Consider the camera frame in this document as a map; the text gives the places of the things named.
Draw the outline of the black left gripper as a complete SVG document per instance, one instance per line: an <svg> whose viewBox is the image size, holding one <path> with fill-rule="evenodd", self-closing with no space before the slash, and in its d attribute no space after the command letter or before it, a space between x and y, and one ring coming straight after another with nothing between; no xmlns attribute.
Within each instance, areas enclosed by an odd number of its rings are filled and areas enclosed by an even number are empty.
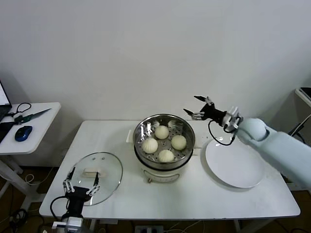
<svg viewBox="0 0 311 233"><path fill-rule="evenodd" d="M63 181L64 192L69 201L67 211L69 214L81 214L84 203L89 201L91 197L100 189L99 173L96 173L93 187L91 189L73 186L71 179L73 177L75 168L73 168Z"/></svg>

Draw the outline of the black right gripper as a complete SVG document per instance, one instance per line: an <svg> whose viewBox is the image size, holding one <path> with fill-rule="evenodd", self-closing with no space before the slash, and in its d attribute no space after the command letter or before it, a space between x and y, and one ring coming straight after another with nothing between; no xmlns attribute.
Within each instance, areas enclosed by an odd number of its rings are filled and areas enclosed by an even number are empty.
<svg viewBox="0 0 311 233"><path fill-rule="evenodd" d="M192 120L214 120L220 126L223 125L223 119L227 111L221 111L215 108L214 102L209 97L194 96L199 101L205 103L204 107L198 113L194 113L188 109L183 109Z"/></svg>

